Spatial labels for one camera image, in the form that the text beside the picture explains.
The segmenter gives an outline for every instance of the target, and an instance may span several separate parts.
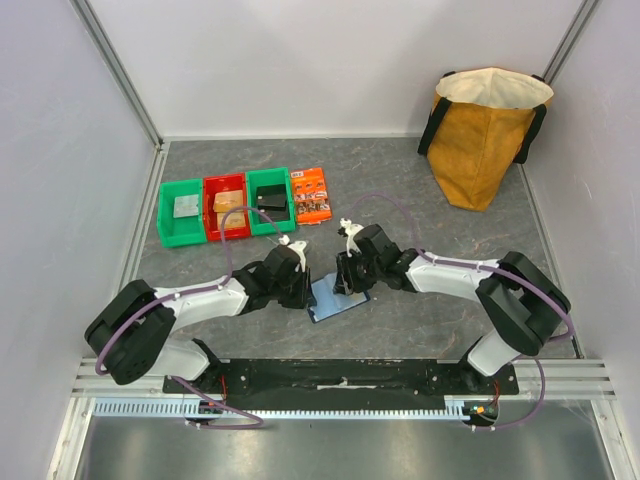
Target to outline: white wall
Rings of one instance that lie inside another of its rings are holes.
[[[0,476],[45,477],[151,160],[67,0],[0,2]]]
[[[92,0],[168,136],[417,133],[454,69],[542,74],[580,0]]]
[[[640,445],[640,51],[636,0],[601,3],[554,85],[527,172],[579,338]]]

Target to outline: black bag handle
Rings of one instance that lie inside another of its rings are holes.
[[[451,100],[447,100],[442,97],[438,100],[438,104],[436,108],[433,109],[433,112],[429,114],[429,120],[427,121],[427,127],[424,129],[424,133],[422,134],[422,138],[420,139],[420,145],[418,145],[418,153],[420,155],[426,155],[429,151],[429,147],[431,146],[431,142],[433,138],[436,136],[436,132],[438,131],[438,127],[444,120],[444,116],[449,110],[451,106]]]
[[[534,107],[533,112],[533,121],[531,122],[529,130],[527,130],[527,133],[525,133],[524,135],[520,151],[516,154],[515,157],[513,157],[513,163],[519,163],[522,165],[527,161],[527,157],[529,156],[529,147],[531,146],[531,142],[533,142],[533,140],[538,135],[538,132],[540,132],[542,121],[547,114],[547,107],[544,105],[544,103],[541,103],[537,107]]]

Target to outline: green plastic bin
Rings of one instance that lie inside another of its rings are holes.
[[[258,187],[268,187],[270,185],[285,185],[287,189],[287,199],[289,202],[289,220],[276,222],[282,232],[291,232],[296,229],[296,212],[291,193],[291,181],[289,180],[289,169],[286,167],[272,168],[270,170],[253,170],[245,173],[247,179],[247,200],[250,207],[256,206],[256,190]],[[249,212],[249,225],[252,235],[268,235],[276,233],[276,229],[270,223],[260,223],[260,215]]]
[[[198,195],[198,215],[173,217],[177,197]],[[160,185],[158,195],[158,234],[163,247],[182,247],[207,242],[207,234],[202,222],[202,179],[168,182]]]

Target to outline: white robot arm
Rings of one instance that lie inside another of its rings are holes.
[[[401,251],[379,225],[341,222],[347,250],[337,257],[334,291],[351,294],[383,281],[395,290],[445,293],[479,302],[494,329],[481,337],[461,362],[483,377],[495,375],[520,355],[535,356],[561,323],[553,309],[521,285],[496,275],[508,270],[547,295],[563,311],[571,305],[562,292],[523,254],[510,252],[503,259],[461,261],[415,249]]]
[[[143,375],[194,380],[211,363],[211,352],[199,342],[175,340],[170,335],[214,317],[259,310],[272,300],[285,308],[314,305],[305,247],[306,242],[279,245],[264,261],[234,271],[224,286],[225,277],[184,288],[157,289],[144,280],[134,280],[87,328],[85,339],[99,357],[102,354],[118,384],[134,382]],[[131,315],[145,307],[149,310],[144,321],[133,323],[118,335]]]

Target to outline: black mounting plate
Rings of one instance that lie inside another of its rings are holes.
[[[501,395],[519,393],[512,366],[479,384],[476,391],[457,380],[461,369],[457,363],[432,359],[233,359],[208,370],[194,385],[206,386],[205,393],[221,394],[218,380],[224,375],[227,403],[246,410],[442,409],[445,395],[493,395],[494,378],[500,382]],[[203,378],[206,375],[216,378]],[[340,384],[361,388],[335,388]],[[187,393],[168,378],[162,390]]]
[[[495,393],[494,381],[500,384],[500,395],[517,395],[520,393],[516,370],[513,365],[505,365],[493,377],[482,378],[472,390],[460,376],[460,366],[457,363],[435,362],[427,367],[431,395],[493,395]]]

